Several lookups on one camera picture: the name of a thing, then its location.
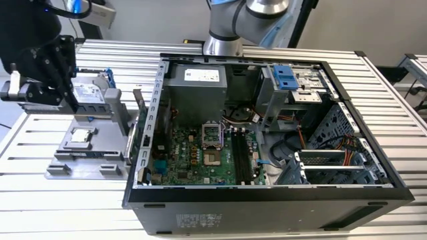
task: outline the gray wall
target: gray wall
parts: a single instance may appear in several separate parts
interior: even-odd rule
[[[205,0],[108,1],[116,10],[116,17],[111,29],[101,28],[104,39],[180,44],[184,39],[204,41],[209,36],[209,8]],[[294,1],[299,5],[303,3],[303,0]],[[288,45],[292,30],[284,37],[284,46]]]
[[[427,54],[427,0],[320,0],[298,47],[362,50],[378,65]]]

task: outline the power supply label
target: power supply label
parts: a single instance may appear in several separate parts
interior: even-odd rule
[[[223,214],[176,214],[179,228],[217,228],[220,226]]]
[[[220,71],[212,69],[185,69],[185,81],[219,82]]]

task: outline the ram slot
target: ram slot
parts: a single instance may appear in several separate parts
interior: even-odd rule
[[[248,145],[247,145],[244,132],[231,133],[231,147],[232,147],[236,184],[240,185],[242,182],[244,182],[244,184],[251,184],[252,171],[251,171]]]

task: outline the green circuit board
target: green circuit board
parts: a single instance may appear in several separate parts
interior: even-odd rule
[[[223,138],[223,148],[220,151],[216,149],[203,150],[201,127],[197,129],[173,129],[171,154],[165,160],[165,173],[161,175],[163,186],[236,185],[231,133],[224,132]],[[246,140],[248,145],[251,144],[251,151],[256,151],[259,154],[255,134],[250,132],[246,135]],[[250,165],[254,166],[252,153],[248,152],[247,154],[251,161]],[[259,177],[254,179],[255,185],[266,184],[263,167],[260,167],[260,173]]]

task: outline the white sticker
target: white sticker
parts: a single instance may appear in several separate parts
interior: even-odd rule
[[[187,69],[185,70],[185,81],[201,81],[201,82],[219,82],[220,71],[212,69]]]
[[[71,154],[71,156],[75,156],[75,157],[85,157],[87,154],[85,154],[84,152],[73,152],[73,153]]]
[[[99,86],[88,83],[77,83],[73,85],[73,96],[79,103],[103,104],[104,97]]]
[[[252,118],[252,122],[254,122],[254,123],[258,123],[259,120],[260,120],[260,115],[258,115],[258,114],[255,113],[255,116],[254,116],[254,118]]]
[[[176,214],[179,228],[217,228],[220,226],[223,214]]]

